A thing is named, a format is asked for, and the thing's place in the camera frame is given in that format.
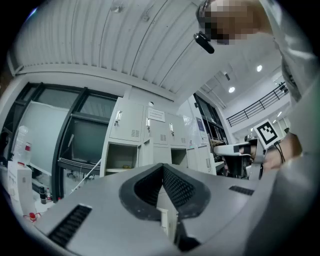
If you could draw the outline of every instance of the window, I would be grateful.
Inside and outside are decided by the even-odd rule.
[[[113,98],[89,95],[80,112],[110,119],[116,101],[117,100]]]
[[[202,112],[203,112],[203,114],[202,113],[201,114],[204,115],[206,118],[208,118],[208,120],[211,120],[212,115],[209,110],[208,104],[205,101],[203,101],[201,98],[199,98],[199,103],[201,105]]]
[[[72,118],[60,157],[95,165],[101,159],[107,128],[106,124]]]
[[[226,133],[218,116],[217,110],[209,103],[205,102],[202,98],[198,97],[196,94],[193,96],[198,104],[198,108],[202,115],[205,129],[209,138],[228,143]]]
[[[77,92],[46,88],[36,102],[58,108],[70,109],[77,96]]]
[[[97,95],[89,91],[83,103],[74,110],[63,135],[58,158],[63,180],[63,195],[67,196],[102,158],[108,124],[117,96]],[[100,165],[80,185],[99,177]]]

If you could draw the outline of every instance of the white locker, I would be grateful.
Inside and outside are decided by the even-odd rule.
[[[189,168],[192,170],[197,171],[198,170],[198,164],[197,164],[197,152],[195,148],[189,148],[187,150],[188,154],[188,160],[189,160]]]
[[[186,146],[185,123],[181,116],[166,114],[166,123],[168,127],[168,142],[173,146]]]
[[[201,172],[211,174],[211,161],[207,146],[198,147]]]
[[[153,138],[154,144],[168,145],[168,125],[148,118],[148,107],[145,110],[144,140]]]
[[[119,99],[115,118],[109,124],[112,126],[110,138],[140,142],[143,111],[142,105]]]

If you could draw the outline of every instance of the gray surface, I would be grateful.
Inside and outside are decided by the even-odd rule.
[[[317,157],[304,155],[280,171],[266,172],[260,181],[176,169],[203,182],[211,198],[197,218],[182,220],[187,234],[202,244],[184,253],[199,255],[268,255],[282,242],[312,205],[320,181]],[[79,203],[92,211],[67,249],[79,255],[181,255],[159,222],[133,217],[119,200],[121,184],[153,165],[113,174],[88,184],[59,201],[36,227],[45,235]],[[254,189],[252,196],[229,190]]]
[[[74,207],[84,204],[91,206],[92,211],[67,245],[68,250],[85,256],[178,254],[160,222],[135,218],[119,200],[123,182],[153,166],[105,176],[87,184],[59,201],[36,227],[48,235]]]
[[[251,197],[229,190],[229,188],[236,185],[254,190],[258,185],[257,181],[215,176],[174,164],[170,164],[170,166],[205,183],[210,190],[211,199],[202,214],[197,218],[187,218],[182,221],[188,236],[196,238],[200,243],[207,241],[228,224]]]

